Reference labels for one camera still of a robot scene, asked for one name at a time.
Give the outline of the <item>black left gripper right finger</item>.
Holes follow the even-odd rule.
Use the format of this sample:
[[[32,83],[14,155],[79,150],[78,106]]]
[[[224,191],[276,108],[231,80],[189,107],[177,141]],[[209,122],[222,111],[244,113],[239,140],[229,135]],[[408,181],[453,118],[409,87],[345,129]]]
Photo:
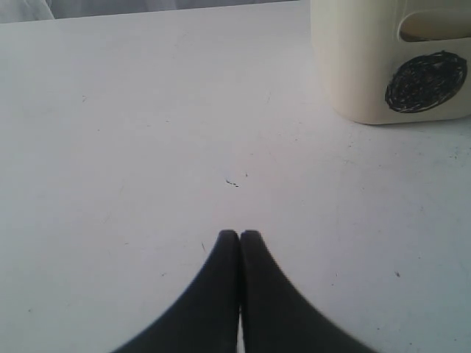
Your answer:
[[[372,352],[292,285],[261,234],[240,237],[241,324],[246,352]]]

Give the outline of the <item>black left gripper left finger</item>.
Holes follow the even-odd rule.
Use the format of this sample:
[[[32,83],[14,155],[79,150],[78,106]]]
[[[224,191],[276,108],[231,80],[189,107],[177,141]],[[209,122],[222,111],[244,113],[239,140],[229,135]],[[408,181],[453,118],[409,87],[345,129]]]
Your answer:
[[[236,352],[240,240],[222,230],[203,267],[180,297],[117,352]]]

